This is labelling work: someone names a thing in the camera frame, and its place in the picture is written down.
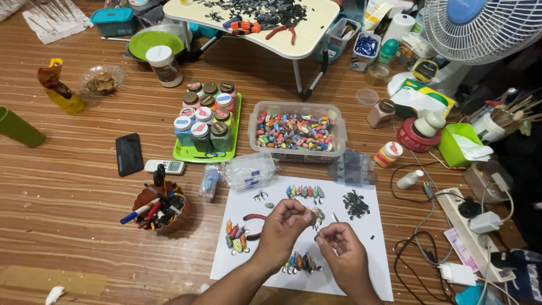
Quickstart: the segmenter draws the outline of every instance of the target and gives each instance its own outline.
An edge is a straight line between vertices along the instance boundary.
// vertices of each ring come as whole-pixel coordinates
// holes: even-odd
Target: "small white bottle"
[[[408,173],[397,181],[397,187],[400,189],[407,189],[418,182],[421,176],[423,176],[423,172],[421,170]]]
[[[152,47],[147,51],[145,57],[147,57],[147,61],[162,86],[172,88],[182,83],[183,74],[180,72],[179,64],[170,47]]]

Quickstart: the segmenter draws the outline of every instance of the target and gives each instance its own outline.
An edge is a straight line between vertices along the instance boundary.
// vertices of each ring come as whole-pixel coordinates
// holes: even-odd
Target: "black phone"
[[[143,170],[143,155],[138,134],[117,138],[117,167],[119,176],[124,177]]]

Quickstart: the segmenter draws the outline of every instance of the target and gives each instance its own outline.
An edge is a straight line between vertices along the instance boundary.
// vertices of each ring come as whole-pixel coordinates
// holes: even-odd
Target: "orange paint jar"
[[[403,148],[397,142],[387,142],[375,155],[375,162],[383,168],[394,163],[403,154]]]

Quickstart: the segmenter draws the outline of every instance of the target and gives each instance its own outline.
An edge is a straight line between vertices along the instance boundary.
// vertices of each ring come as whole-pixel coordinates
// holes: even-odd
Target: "brown pen holder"
[[[166,181],[167,189],[173,188],[173,183],[171,181]],[[163,187],[157,187],[154,184],[151,184],[151,187],[157,190],[159,193],[164,193]],[[183,225],[188,221],[188,218],[190,217],[190,212],[192,210],[192,207],[190,205],[190,200],[184,195],[184,191],[181,189],[177,193],[182,194],[184,196],[184,206],[180,209],[180,215],[177,215],[173,221],[171,221],[167,226],[163,226],[161,228],[157,228],[156,232],[160,234],[169,234],[175,231],[180,230],[180,228],[183,227]],[[151,202],[152,200],[156,199],[157,196],[155,193],[153,193],[148,188],[144,188],[141,193],[137,196],[137,198],[134,201],[134,206],[132,207],[132,211],[135,211],[139,209],[140,207],[146,205],[147,203]]]

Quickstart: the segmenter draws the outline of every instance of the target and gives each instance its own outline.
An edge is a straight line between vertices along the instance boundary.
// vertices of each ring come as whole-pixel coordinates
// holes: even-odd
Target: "tape roll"
[[[391,78],[391,69],[383,63],[372,65],[365,73],[365,82],[371,86],[385,86]]]

